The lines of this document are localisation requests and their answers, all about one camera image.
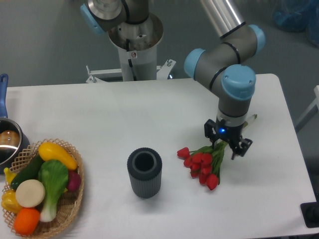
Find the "red tulip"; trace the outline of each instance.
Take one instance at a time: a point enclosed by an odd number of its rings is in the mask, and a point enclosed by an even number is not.
[[[202,165],[202,168],[201,168],[200,172],[202,174],[208,175],[208,174],[211,173],[212,169],[213,169],[213,166],[211,166],[210,164]]]
[[[213,161],[213,156],[210,153],[204,153],[201,158],[201,163],[204,165],[211,164]]]
[[[198,171],[195,171],[195,172],[191,171],[190,175],[192,178],[196,178],[199,175],[199,172]]]
[[[206,185],[210,190],[214,190],[218,185],[218,177],[215,174],[210,174],[207,178]]]
[[[191,160],[191,156],[184,160],[184,166],[186,168],[190,168],[192,164],[193,164],[193,162]]]
[[[189,149],[187,147],[180,149],[177,151],[177,156],[183,159],[187,159],[189,157]]]
[[[193,162],[194,163],[201,163],[201,157],[203,156],[203,153],[197,153],[193,156]]]
[[[192,165],[190,166],[191,171],[199,171],[200,170],[201,165],[199,163],[195,163],[193,160]]]
[[[200,175],[199,175],[199,183],[202,184],[202,185],[206,184],[207,177],[208,177],[208,175],[200,173]]]

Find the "radish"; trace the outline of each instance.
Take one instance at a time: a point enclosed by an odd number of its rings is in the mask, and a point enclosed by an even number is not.
[[[75,192],[79,190],[81,185],[81,177],[74,171],[69,171],[69,182],[66,189],[70,192]]]

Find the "tulip bouquet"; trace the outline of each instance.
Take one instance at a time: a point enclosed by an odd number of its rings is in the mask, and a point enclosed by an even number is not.
[[[250,125],[257,115],[247,118],[243,128]],[[224,158],[227,142],[220,141],[214,148],[204,146],[195,151],[189,151],[188,147],[177,151],[177,156],[184,160],[184,166],[190,168],[192,178],[199,178],[201,185],[206,185],[210,190],[214,190],[220,184],[220,166]]]

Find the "yellow squash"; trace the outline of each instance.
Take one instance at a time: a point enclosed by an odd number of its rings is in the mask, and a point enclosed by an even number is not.
[[[10,189],[2,195],[1,206],[9,212],[17,214],[22,206],[15,199],[15,191]]]
[[[39,146],[39,155],[44,161],[56,159],[63,163],[68,170],[75,170],[78,167],[75,159],[60,145],[52,142],[45,142]]]

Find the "blue pot handle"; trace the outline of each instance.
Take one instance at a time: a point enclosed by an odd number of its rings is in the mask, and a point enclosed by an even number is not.
[[[0,118],[8,118],[8,112],[5,107],[6,89],[8,87],[9,76],[2,74],[0,76]]]

